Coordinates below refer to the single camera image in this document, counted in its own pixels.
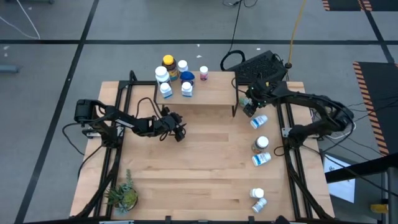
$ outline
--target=small pink bottle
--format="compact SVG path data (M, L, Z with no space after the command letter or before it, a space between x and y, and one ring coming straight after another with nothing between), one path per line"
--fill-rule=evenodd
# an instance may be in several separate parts
M200 80L205 81L209 77L209 69L206 66L202 66L199 69L200 71Z

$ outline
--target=yellow-capped bottle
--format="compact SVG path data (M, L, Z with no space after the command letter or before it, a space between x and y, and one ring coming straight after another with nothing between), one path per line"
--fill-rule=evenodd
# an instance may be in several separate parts
M171 81L175 81L178 79L178 75L180 72L177 68L177 63L173 56L165 55L163 57L162 66L166 67L167 71L169 72Z

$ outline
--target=wooden table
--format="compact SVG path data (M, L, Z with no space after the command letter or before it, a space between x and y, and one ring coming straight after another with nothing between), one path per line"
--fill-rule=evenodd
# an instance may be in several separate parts
M113 105L117 86L118 82L104 82L99 100ZM292 91L304 91L301 82L290 82L288 86ZM136 113L136 103L141 98L153 95L153 86L134 86L129 114ZM127 215L113 215L112 219L164 220L171 215L173 220L248 220L248 216L254 215L257 221L266 221L283 215L294 220L285 161L272 152L282 145L273 106L257 110L255 116L266 114L269 118L257 130L251 127L250 118L241 109L232 118L229 106L171 105L169 108L182 115L187 123L185 139L176 142L169 137L160 142L158 138L142 138L126 130L118 182L126 181L126 169L131 169L139 202ZM292 110L296 124L312 122L308 108L292 105ZM139 117L153 114L150 103L143 101ZM272 160L254 167L251 144L261 135L270 140L268 151ZM86 155L99 144L100 139L88 140ZM318 149L313 139L308 139L305 145ZM104 149L98 152L82 169L71 215L78 213L96 191L104 152ZM334 216L319 155L305 148L301 155L309 191ZM264 189L268 201L259 214L251 210L256 200L249 197L250 189L255 187ZM297 192L304 217L302 194L298 188Z

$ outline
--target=yellow cable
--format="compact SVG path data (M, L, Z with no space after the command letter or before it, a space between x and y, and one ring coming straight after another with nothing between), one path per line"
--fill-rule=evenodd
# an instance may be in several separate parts
M293 52L294 35L296 33L297 25L299 24L299 21L301 20L301 16L303 15L304 6L305 6L306 2L307 2L307 0L303 0L303 4L301 5L300 13L298 14L298 17L296 19L296 23L294 24L292 39L290 40L289 59L288 59L287 63L292 63L292 52Z

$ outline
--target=black keyboard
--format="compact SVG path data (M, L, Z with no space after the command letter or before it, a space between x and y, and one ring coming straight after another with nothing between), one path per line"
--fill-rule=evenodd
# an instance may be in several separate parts
M268 78L269 81L281 81L285 77L287 69L268 50L226 71L235 72L238 85L248 85L257 78Z

